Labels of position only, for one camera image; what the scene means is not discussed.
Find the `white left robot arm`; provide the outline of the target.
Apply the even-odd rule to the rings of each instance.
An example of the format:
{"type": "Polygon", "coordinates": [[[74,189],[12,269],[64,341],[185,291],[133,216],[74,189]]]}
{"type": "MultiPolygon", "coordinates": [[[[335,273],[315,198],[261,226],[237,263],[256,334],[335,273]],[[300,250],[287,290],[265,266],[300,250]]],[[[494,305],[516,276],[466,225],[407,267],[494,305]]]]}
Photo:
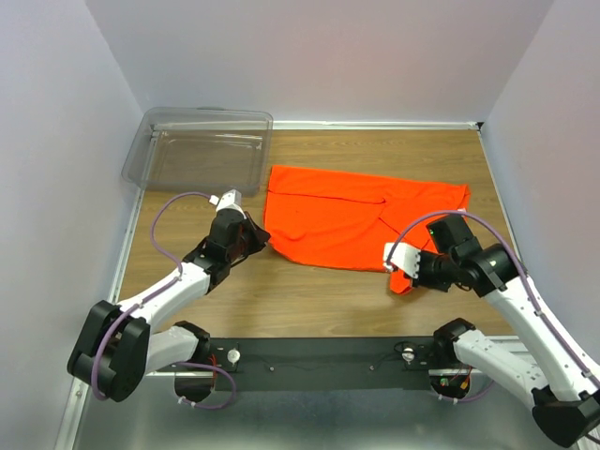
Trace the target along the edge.
{"type": "Polygon", "coordinates": [[[151,371],[175,362],[188,370],[201,368],[210,348],[207,333],[188,322],[166,332],[158,327],[213,291],[270,238],[249,213],[218,211],[209,234],[171,274],[119,304],[102,300],[91,307],[67,360],[67,372],[92,387],[100,399],[120,402],[151,371]]]}

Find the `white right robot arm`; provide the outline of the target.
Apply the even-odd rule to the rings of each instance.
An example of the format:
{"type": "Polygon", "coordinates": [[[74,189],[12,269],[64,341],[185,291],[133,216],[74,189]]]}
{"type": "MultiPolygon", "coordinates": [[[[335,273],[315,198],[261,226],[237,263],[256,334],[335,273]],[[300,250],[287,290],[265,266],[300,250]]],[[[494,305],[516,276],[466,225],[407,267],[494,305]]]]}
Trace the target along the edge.
{"type": "Polygon", "coordinates": [[[464,319],[434,332],[432,358],[445,368],[464,363],[480,370],[522,401],[553,443],[568,448],[599,426],[599,365],[551,311],[505,240],[481,248],[469,218],[442,210],[415,220],[426,225],[436,250],[408,247],[400,267],[417,286],[476,293],[502,314],[533,361],[492,343],[464,319]]]}

